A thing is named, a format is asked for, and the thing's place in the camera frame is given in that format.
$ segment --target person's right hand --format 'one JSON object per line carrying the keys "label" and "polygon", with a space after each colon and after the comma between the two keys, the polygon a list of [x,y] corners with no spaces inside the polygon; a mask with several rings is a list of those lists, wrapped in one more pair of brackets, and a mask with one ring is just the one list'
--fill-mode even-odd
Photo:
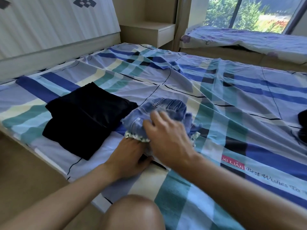
{"label": "person's right hand", "polygon": [[198,155],[181,122],[174,121],[165,112],[153,111],[152,123],[143,121],[143,126],[153,154],[166,166],[176,170]]}

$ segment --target person's left hand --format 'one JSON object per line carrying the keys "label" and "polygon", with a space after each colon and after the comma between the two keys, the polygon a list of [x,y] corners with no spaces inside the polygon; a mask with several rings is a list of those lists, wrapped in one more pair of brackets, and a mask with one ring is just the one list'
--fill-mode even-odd
{"label": "person's left hand", "polygon": [[134,176],[146,169],[153,160],[153,157],[148,157],[138,162],[146,145],[136,139],[123,138],[104,166],[108,168],[115,180]]}

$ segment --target mattress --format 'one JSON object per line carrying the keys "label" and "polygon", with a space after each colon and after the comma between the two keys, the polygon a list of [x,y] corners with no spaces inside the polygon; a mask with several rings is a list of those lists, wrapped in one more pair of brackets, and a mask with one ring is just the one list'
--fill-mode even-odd
{"label": "mattress", "polygon": [[[307,109],[304,73],[123,43],[28,77],[31,82],[17,79],[0,85],[1,124],[56,165],[70,182],[104,163],[125,129],[122,125],[115,129],[86,161],[42,136],[51,119],[45,105],[94,82],[139,105],[159,97],[182,100],[194,123],[202,124],[196,151],[307,208],[306,145],[297,138],[297,114]],[[127,194],[155,201],[167,229],[243,229],[207,194],[156,165],[101,193],[112,203]]]}
{"label": "mattress", "polygon": [[307,37],[228,28],[201,26],[181,38],[181,48],[241,46],[296,64],[307,62]]}

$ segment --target person's left arm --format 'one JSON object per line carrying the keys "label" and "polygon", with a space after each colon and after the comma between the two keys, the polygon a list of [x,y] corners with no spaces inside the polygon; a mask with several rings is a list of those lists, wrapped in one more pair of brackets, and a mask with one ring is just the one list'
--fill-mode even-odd
{"label": "person's left arm", "polygon": [[0,227],[0,230],[63,229],[105,187],[143,171],[151,162],[138,163],[145,144],[123,139],[110,158],[84,177],[61,188]]}

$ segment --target leg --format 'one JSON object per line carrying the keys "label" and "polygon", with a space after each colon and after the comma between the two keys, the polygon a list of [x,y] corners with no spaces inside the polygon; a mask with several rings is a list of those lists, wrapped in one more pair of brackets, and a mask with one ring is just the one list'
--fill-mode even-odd
{"label": "leg", "polygon": [[165,230],[157,205],[139,195],[127,195],[115,202],[103,215],[101,230]]}

